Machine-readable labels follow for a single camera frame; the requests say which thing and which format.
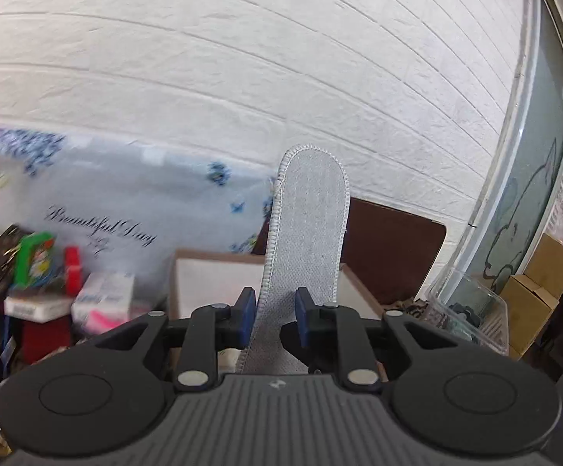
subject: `round black pad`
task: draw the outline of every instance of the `round black pad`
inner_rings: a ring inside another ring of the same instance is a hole
[[[0,426],[16,448],[86,457],[145,434],[165,407],[161,382],[128,351],[75,347],[0,389]]]
[[[418,355],[395,381],[391,404],[420,439],[476,457],[537,449],[560,415],[547,376],[473,345]]]
[[[85,415],[107,404],[112,392],[111,384],[99,376],[64,375],[47,382],[40,390],[40,401],[59,415]]]

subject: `cartoon drawing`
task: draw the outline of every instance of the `cartoon drawing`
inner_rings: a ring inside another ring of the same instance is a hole
[[[484,271],[482,274],[490,283],[492,291],[499,292],[509,276],[518,269],[525,251],[534,237],[536,225],[532,224],[530,228],[524,228],[523,226],[527,224],[524,221],[527,220],[527,216],[530,214],[535,215],[534,212],[543,210],[547,193],[553,182],[556,160],[557,141],[554,139],[546,160],[529,178],[518,201],[515,203],[512,214],[509,217],[503,216],[505,223],[497,230],[497,234],[492,241],[484,261]],[[508,196],[512,193],[513,188],[516,188],[516,182],[509,184],[509,186],[509,191],[506,189],[509,193]],[[502,222],[502,219],[500,219],[502,215],[500,213],[497,218],[498,222]],[[503,257],[505,254],[510,256],[509,260],[504,262]]]
[[[35,279],[44,277],[50,269],[50,257],[49,251],[41,247],[34,253],[34,257],[31,261],[31,267],[29,268],[29,275]]]

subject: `small package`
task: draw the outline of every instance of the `small package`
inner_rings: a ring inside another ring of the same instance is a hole
[[[66,247],[63,251],[63,276],[66,281],[66,294],[77,297],[83,287],[83,268],[78,247]]]
[[[46,231],[23,236],[16,255],[14,284],[25,289],[42,286],[53,276],[55,237]]]
[[[24,295],[12,292],[3,301],[3,314],[44,324],[70,313],[72,298],[63,294],[39,292]]]
[[[134,275],[92,273],[72,303],[72,321],[78,324],[87,322],[91,311],[114,320],[129,320],[134,287]]]

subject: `white brick wall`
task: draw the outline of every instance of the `white brick wall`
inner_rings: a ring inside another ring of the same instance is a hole
[[[315,142],[453,252],[495,153],[523,0],[0,0],[0,125],[276,166]]]

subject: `white box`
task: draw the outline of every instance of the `white box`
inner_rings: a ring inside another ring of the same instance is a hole
[[[72,321],[85,323],[92,310],[111,319],[129,320],[134,286],[134,275],[92,273],[72,303]]]
[[[178,250],[170,277],[170,319],[183,319],[212,303],[236,303],[245,287],[260,295],[264,256]],[[354,308],[364,319],[379,319],[383,307],[346,264],[340,265],[337,302]],[[218,353],[221,373],[233,372],[240,350],[226,348]],[[172,355],[173,363],[177,355]]]
[[[3,301],[3,313],[16,319],[44,323],[67,316],[72,301],[71,297],[63,294],[8,296]]]

